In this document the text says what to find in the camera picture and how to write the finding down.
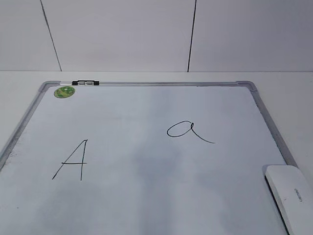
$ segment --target white eraser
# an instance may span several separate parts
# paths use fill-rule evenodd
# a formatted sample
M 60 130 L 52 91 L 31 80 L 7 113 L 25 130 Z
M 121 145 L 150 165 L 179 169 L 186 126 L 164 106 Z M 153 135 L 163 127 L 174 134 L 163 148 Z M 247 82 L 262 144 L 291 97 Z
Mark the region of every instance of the white eraser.
M 313 192 L 301 171 L 291 165 L 270 165 L 265 177 L 289 234 L 313 234 Z

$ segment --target green sticker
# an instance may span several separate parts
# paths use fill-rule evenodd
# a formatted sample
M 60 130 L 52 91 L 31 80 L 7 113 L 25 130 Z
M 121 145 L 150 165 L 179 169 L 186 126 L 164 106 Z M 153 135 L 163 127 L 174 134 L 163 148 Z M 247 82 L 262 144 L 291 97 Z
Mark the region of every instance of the green sticker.
M 59 89 L 56 89 L 54 92 L 54 96 L 57 98 L 68 98 L 72 96 L 75 93 L 75 88 L 73 87 L 60 87 Z

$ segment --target white wall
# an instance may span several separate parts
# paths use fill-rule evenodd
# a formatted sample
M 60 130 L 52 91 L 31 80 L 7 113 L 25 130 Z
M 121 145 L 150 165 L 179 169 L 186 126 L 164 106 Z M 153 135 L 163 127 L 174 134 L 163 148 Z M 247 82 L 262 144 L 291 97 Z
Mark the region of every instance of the white wall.
M 60 70 L 39 0 L 0 0 L 0 70 Z
M 198 0 L 190 71 L 313 71 L 313 0 Z
M 63 71 L 186 71 L 194 0 L 44 0 Z
M 195 0 L 43 0 L 64 71 L 187 71 Z M 198 0 L 190 71 L 313 71 L 313 0 Z M 0 70 L 60 70 L 40 0 L 0 0 Z

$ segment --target white surface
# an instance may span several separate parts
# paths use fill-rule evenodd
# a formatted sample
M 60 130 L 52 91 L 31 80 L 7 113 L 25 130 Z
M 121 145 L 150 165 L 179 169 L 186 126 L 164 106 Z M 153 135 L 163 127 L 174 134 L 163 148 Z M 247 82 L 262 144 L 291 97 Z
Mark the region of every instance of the white surface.
M 39 0 L 1 0 L 0 32 L 0 70 L 60 70 Z
M 271 165 L 266 177 L 290 235 L 313 231 L 313 194 L 301 171 L 291 165 Z
M 40 85 L 48 80 L 236 81 L 255 83 L 287 146 L 313 188 L 313 73 L 0 72 L 0 148 L 21 120 Z
M 312 0 L 198 0 L 190 71 L 312 71 Z
M 63 71 L 186 71 L 194 0 L 43 1 Z
M 46 92 L 2 168 L 1 234 L 286 234 L 262 172 L 284 160 L 247 88 L 75 89 Z M 182 120 L 216 144 L 167 136 Z M 52 180 L 84 139 L 83 180 Z

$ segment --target whiteboard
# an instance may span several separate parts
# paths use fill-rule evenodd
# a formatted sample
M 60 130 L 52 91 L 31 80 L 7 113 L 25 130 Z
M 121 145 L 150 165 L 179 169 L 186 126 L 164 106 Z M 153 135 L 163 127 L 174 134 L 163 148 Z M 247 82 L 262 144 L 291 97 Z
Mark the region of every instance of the whiteboard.
M 286 163 L 246 87 L 59 87 L 0 172 L 0 234 L 286 234 L 262 172 Z M 170 137 L 184 120 L 214 143 Z M 52 179 L 75 148 L 83 171 Z

